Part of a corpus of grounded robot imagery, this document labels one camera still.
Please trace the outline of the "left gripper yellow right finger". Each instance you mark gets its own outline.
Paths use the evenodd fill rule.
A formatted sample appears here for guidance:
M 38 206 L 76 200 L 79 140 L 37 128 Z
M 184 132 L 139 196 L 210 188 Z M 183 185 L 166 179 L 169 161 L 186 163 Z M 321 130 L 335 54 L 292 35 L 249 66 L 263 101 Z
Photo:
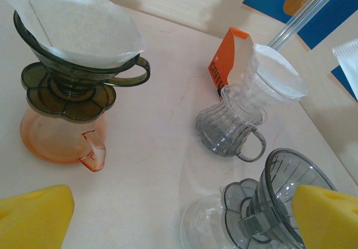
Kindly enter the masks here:
M 356 196 L 300 185 L 291 206 L 305 248 L 357 248 Z

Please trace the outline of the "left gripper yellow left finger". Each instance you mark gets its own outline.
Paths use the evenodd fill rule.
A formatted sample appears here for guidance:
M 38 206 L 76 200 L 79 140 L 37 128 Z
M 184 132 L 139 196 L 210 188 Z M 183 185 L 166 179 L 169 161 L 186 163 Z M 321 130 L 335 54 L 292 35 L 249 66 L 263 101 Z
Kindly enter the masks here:
M 67 185 L 2 199 L 1 248 L 61 248 L 73 212 Z

